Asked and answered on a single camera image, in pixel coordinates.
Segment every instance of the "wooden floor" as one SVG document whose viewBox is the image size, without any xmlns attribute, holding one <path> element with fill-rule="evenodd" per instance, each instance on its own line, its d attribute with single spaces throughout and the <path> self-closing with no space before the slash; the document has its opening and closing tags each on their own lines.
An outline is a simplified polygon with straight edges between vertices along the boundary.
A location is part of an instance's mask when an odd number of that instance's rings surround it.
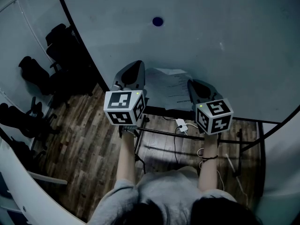
<svg viewBox="0 0 300 225">
<path fill-rule="evenodd" d="M 49 176 L 66 179 L 67 186 L 42 184 L 41 186 L 59 204 L 87 222 L 101 198 L 110 191 L 115 183 L 117 162 L 120 150 L 118 127 L 110 125 L 103 112 L 104 93 L 97 85 L 93 96 L 73 96 L 69 100 L 70 108 L 62 104 L 53 113 L 58 115 L 52 121 L 54 129 L 61 129 L 59 135 L 49 135 L 47 154 L 40 160 L 40 169 Z M 146 128 L 174 132 L 175 121 L 149 115 Z M 244 141 L 254 141 L 257 137 L 256 124 L 234 120 L 229 132 L 222 134 L 223 139 L 238 140 L 237 131 L 243 129 Z M 189 135 L 199 135 L 198 129 L 188 127 Z M 173 137 L 143 132 L 137 149 L 138 155 L 146 163 L 146 172 L 168 171 L 182 166 L 193 166 L 199 170 L 201 158 L 197 151 L 202 141 L 176 138 L 176 157 L 174 156 Z M 246 204 L 246 196 L 241 192 L 233 177 L 226 154 L 237 168 L 239 145 L 223 144 L 219 146 L 218 170 L 224 182 L 225 191 L 236 200 Z M 143 176 L 143 165 L 136 162 L 136 175 Z M 260 146 L 254 146 L 243 155 L 240 181 L 248 195 L 248 205 L 254 201 L 260 167 Z M 218 188 L 222 184 L 218 178 Z"/>
</svg>

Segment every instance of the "white cube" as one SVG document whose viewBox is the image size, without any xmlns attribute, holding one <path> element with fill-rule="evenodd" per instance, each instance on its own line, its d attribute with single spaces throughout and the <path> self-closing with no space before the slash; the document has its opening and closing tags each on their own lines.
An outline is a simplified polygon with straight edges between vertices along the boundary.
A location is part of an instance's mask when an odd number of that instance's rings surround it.
<svg viewBox="0 0 300 225">
<path fill-rule="evenodd" d="M 227 98 L 196 105 L 196 123 L 208 134 L 230 129 L 233 109 Z"/>
<path fill-rule="evenodd" d="M 136 125 L 145 107 L 142 90 L 109 91 L 105 94 L 104 112 L 113 125 Z"/>
</svg>

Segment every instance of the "paper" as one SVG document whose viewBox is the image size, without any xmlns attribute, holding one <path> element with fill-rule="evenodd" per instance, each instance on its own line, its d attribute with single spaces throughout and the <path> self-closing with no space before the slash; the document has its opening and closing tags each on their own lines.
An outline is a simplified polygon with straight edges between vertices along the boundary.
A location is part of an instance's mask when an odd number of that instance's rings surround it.
<svg viewBox="0 0 300 225">
<path fill-rule="evenodd" d="M 166 110 L 192 110 L 188 93 L 190 74 L 181 69 L 148 68 L 145 75 L 147 87 L 154 91 Z"/>
</svg>

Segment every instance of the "gray shirt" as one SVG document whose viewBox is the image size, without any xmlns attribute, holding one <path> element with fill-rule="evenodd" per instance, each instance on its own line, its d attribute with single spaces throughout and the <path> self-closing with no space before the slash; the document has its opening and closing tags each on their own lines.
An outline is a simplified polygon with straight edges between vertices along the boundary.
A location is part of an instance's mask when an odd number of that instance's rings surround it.
<svg viewBox="0 0 300 225">
<path fill-rule="evenodd" d="M 204 193 L 197 188 L 198 176 L 192 171 L 147 173 L 134 185 L 128 180 L 118 180 L 96 207 L 88 225 L 107 225 L 130 211 L 133 204 L 152 200 L 163 214 L 164 224 L 188 224 L 193 203 L 202 197 L 235 199 L 227 192 L 213 189 Z"/>
</svg>

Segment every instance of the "chair backrest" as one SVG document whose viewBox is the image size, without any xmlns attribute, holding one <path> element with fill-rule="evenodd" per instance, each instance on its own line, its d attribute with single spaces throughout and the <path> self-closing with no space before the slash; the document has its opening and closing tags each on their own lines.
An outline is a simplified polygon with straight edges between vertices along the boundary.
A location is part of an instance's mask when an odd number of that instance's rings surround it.
<svg viewBox="0 0 300 225">
<path fill-rule="evenodd" d="M 0 105 L 0 123 L 12 128 L 19 129 L 23 135 L 32 138 L 38 136 L 47 125 L 45 119 L 40 117 L 31 117 L 21 112 L 14 106 L 8 106 L 5 103 Z"/>
<path fill-rule="evenodd" d="M 72 29 L 60 24 L 56 26 L 46 37 L 47 54 L 53 58 L 62 69 L 79 69 L 84 66 L 86 59 Z"/>
<path fill-rule="evenodd" d="M 38 64 L 35 59 L 27 56 L 22 59 L 19 64 L 22 68 L 22 77 L 35 85 L 37 85 L 42 94 L 49 95 L 51 93 L 49 74 Z"/>
</svg>

